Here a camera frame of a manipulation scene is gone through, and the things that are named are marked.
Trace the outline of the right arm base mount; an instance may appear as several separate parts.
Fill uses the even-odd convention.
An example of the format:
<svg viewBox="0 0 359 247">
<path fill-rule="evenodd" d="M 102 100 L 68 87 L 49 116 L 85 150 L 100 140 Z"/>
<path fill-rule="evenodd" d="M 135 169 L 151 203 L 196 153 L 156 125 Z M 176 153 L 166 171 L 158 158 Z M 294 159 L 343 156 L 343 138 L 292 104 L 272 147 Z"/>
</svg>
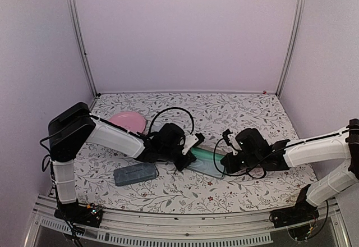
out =
<svg viewBox="0 0 359 247">
<path fill-rule="evenodd" d="M 269 221 L 273 223 L 275 228 L 313 221 L 313 225 L 307 224 L 289 229 L 290 237 L 297 241 L 307 240 L 311 236 L 319 217 L 317 206 L 312 206 L 306 201 L 309 187 L 310 185 L 306 185 L 301 189 L 294 206 L 273 210 L 269 214 Z"/>
</svg>

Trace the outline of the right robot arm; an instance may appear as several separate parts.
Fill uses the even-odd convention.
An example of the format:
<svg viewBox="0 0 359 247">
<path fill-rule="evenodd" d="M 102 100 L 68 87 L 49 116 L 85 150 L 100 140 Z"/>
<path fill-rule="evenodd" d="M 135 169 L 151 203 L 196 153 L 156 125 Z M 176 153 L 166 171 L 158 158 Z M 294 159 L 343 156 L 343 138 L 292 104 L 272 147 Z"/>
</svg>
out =
<svg viewBox="0 0 359 247">
<path fill-rule="evenodd" d="M 342 163 L 321 180 L 304 187 L 298 195 L 290 217 L 302 222 L 312 208 L 358 183 L 358 119 L 346 127 L 325 135 L 303 140 L 280 140 L 270 145 L 257 129 L 244 129 L 238 134 L 230 130 L 222 133 L 232 148 L 220 161 L 224 173 L 238 176 L 260 167 L 264 172 L 287 171 L 303 164 L 341 159 Z"/>
</svg>

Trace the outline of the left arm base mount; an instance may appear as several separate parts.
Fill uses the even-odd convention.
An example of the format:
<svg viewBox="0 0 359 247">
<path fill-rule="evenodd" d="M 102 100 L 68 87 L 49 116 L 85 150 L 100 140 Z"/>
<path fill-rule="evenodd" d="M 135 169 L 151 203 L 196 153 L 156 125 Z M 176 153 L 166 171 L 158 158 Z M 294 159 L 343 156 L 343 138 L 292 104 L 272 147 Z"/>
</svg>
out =
<svg viewBox="0 0 359 247">
<path fill-rule="evenodd" d="M 78 200 L 69 204 L 58 202 L 54 216 L 69 223 L 99 228 L 103 218 L 103 207 L 94 203 L 80 205 Z"/>
</svg>

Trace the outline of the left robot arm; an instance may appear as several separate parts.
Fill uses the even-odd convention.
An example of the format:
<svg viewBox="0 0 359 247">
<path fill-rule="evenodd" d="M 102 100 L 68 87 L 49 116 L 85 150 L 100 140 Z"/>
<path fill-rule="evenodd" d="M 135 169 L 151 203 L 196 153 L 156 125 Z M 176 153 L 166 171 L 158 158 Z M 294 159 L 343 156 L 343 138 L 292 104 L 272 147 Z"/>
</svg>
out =
<svg viewBox="0 0 359 247">
<path fill-rule="evenodd" d="M 74 160 L 85 143 L 116 150 L 140 162 L 171 161 L 182 171 L 195 160 L 191 148 L 203 140 L 200 133 L 185 134 L 174 123 L 146 135 L 132 132 L 93 115 L 87 104 L 79 102 L 51 120 L 48 136 L 39 144 L 50 157 L 62 213 L 71 221 L 79 221 L 84 213 L 76 203 Z"/>
</svg>

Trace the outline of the grey glasses case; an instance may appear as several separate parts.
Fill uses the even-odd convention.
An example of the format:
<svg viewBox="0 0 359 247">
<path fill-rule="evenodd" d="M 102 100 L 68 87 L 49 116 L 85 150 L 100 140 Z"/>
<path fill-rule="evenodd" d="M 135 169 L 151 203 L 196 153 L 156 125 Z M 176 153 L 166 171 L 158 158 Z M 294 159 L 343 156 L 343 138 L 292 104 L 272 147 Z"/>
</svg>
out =
<svg viewBox="0 0 359 247">
<path fill-rule="evenodd" d="M 202 173 L 204 175 L 214 177 L 216 179 L 222 179 L 224 177 L 224 166 L 220 163 L 220 160 L 224 157 L 221 154 L 215 154 L 215 162 L 213 161 L 213 152 L 201 149 L 201 148 L 191 148 L 191 153 L 196 158 L 187 169 Z"/>
</svg>

